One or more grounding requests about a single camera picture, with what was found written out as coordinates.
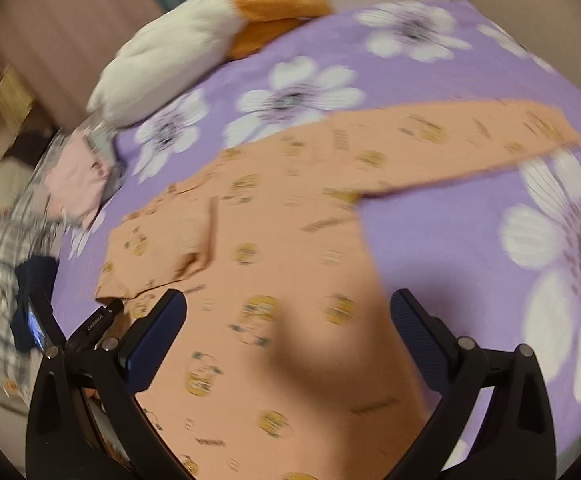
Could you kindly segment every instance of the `plaid cloth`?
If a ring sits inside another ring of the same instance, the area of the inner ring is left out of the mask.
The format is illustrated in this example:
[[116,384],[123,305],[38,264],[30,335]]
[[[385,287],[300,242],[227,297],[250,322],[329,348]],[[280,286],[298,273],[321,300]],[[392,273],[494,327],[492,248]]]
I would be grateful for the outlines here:
[[35,189],[52,168],[66,142],[61,133],[52,141],[13,210],[0,218],[0,376],[14,381],[24,395],[30,393],[29,355],[14,347],[10,321],[17,309],[15,268],[34,254],[58,256],[65,225],[47,221],[30,207]]

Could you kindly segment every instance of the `navy blue cloth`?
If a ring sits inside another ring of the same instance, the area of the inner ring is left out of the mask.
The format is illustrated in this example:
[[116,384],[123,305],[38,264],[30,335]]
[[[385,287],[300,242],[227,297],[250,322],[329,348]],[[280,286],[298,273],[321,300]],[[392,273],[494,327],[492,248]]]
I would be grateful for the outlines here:
[[30,352],[35,348],[35,339],[28,328],[28,296],[40,286],[50,298],[57,277],[58,261],[51,256],[33,256],[20,264],[14,273],[19,282],[17,291],[17,310],[11,319],[14,346],[20,352]]

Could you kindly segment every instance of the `minion print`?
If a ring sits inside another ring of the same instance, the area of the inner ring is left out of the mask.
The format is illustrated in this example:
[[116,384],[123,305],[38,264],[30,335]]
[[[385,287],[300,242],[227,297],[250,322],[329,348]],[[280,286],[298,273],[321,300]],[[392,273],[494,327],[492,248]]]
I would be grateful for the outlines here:
[[337,204],[344,209],[352,209],[361,199],[361,193],[359,191],[331,189],[327,187],[323,190],[323,193],[330,198],[334,198]]
[[234,471],[235,473],[239,472],[239,470],[241,469],[241,465],[234,458],[229,458],[228,460],[226,460],[226,463],[228,464],[228,468],[231,471]]
[[413,123],[409,124],[409,127],[399,128],[401,133],[434,144],[444,144],[448,140],[448,132],[442,126],[431,123],[419,115],[412,115],[410,119]]
[[372,150],[364,150],[357,156],[362,170],[378,170],[385,166],[385,155]]
[[157,420],[157,417],[155,416],[155,413],[153,412],[149,412],[147,409],[142,409],[142,412],[144,412],[144,415],[146,416],[146,418],[148,419],[148,421],[153,425],[153,428],[155,428],[155,430],[157,431],[163,431],[164,428],[162,428],[159,425],[159,421]]
[[206,312],[210,312],[211,310],[215,310],[215,300],[211,300],[207,298],[202,302],[202,310]]
[[299,195],[290,195],[284,205],[286,207],[298,207],[301,204],[301,197]]
[[275,438],[290,436],[292,433],[288,419],[279,412],[261,412],[257,420],[257,427]]
[[208,397],[218,375],[223,375],[223,372],[213,356],[194,352],[186,371],[186,389],[192,395]]
[[341,264],[341,253],[333,250],[326,251],[321,255],[321,262],[324,265],[336,267]]
[[540,119],[530,111],[528,111],[526,115],[530,120],[530,124],[525,123],[525,125],[536,136],[543,136],[550,140],[563,140],[563,134],[559,131],[558,128],[555,128],[552,124]]
[[200,467],[192,461],[188,455],[177,455],[177,459],[182,463],[184,469],[191,475],[197,475],[200,472]]
[[305,142],[295,139],[294,136],[284,135],[282,137],[282,153],[285,156],[298,156],[305,148]]
[[511,155],[522,155],[526,151],[526,147],[518,142],[509,142],[504,145],[504,149]]
[[130,240],[124,244],[124,248],[131,251],[134,256],[141,256],[146,252],[148,238],[139,232],[139,227],[135,227],[130,232]]
[[266,346],[267,330],[277,314],[277,300],[271,296],[253,296],[242,307],[237,323],[229,325],[242,343]]
[[336,325],[343,325],[354,317],[355,304],[341,294],[331,298],[331,304],[325,311],[326,319]]
[[242,158],[242,150],[240,148],[226,148],[222,150],[221,158],[224,160],[238,160]]
[[234,259],[239,265],[248,266],[257,261],[258,253],[259,251],[256,244],[239,244],[235,251]]
[[317,480],[317,478],[306,473],[286,473],[282,480]]
[[154,301],[156,296],[154,294],[147,294],[142,297],[141,301],[138,301],[130,311],[130,315],[133,320],[141,319],[142,317],[146,317],[150,312],[148,308],[148,304],[151,301]]
[[256,174],[244,175],[230,185],[230,191],[222,199],[229,204],[245,204],[253,199],[252,192],[259,182]]

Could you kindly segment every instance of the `white flower print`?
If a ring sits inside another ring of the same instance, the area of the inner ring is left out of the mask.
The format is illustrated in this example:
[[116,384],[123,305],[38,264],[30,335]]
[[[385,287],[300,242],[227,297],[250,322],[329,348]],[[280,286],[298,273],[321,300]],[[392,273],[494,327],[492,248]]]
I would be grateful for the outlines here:
[[200,136],[194,124],[208,115],[208,106],[202,89],[197,89],[177,99],[145,121],[135,141],[142,144],[138,163],[133,174],[139,173],[139,182],[155,176],[165,166],[171,153],[181,153],[190,148]]
[[568,150],[555,155],[553,176],[543,160],[522,166],[529,195],[541,210],[507,210],[501,242],[524,269],[542,270],[526,302],[523,338],[536,353],[545,380],[557,377],[580,324],[574,397],[581,402],[581,165]]
[[99,215],[97,215],[97,217],[94,219],[90,229],[79,229],[73,227],[73,232],[70,239],[70,254],[68,255],[69,260],[75,256],[81,256],[84,247],[86,247],[86,244],[88,243],[88,238],[90,238],[90,235],[96,232],[97,229],[102,226],[105,218],[106,208],[104,207],[101,211],[99,211]]
[[477,26],[477,30],[482,34],[487,35],[489,38],[493,38],[494,41],[499,43],[499,46],[507,50],[511,54],[514,54],[520,59],[532,59],[546,72],[554,73],[555,69],[548,64],[546,61],[541,59],[539,56],[535,56],[531,51],[529,51],[520,42],[515,40],[510,34],[503,30],[499,25],[493,23],[493,27],[489,25],[481,24]]
[[364,92],[347,87],[356,77],[354,70],[342,65],[319,72],[317,63],[306,56],[277,63],[268,77],[270,89],[251,90],[237,100],[235,107],[245,115],[226,125],[226,147],[265,139],[291,126],[316,123],[327,110],[358,106]]
[[366,48],[379,57],[405,55],[431,63],[453,59],[451,48],[467,50],[470,43],[454,38],[457,20],[448,10],[421,2],[378,4],[355,16],[359,22],[378,30],[366,40]]

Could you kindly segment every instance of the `camera screen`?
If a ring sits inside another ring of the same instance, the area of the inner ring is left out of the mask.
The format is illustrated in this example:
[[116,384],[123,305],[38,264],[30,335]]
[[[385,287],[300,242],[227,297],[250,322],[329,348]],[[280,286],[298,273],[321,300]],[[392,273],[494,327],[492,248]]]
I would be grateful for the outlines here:
[[42,330],[40,322],[35,317],[32,308],[28,308],[28,328],[35,339],[35,344],[43,352],[46,349],[46,334]]

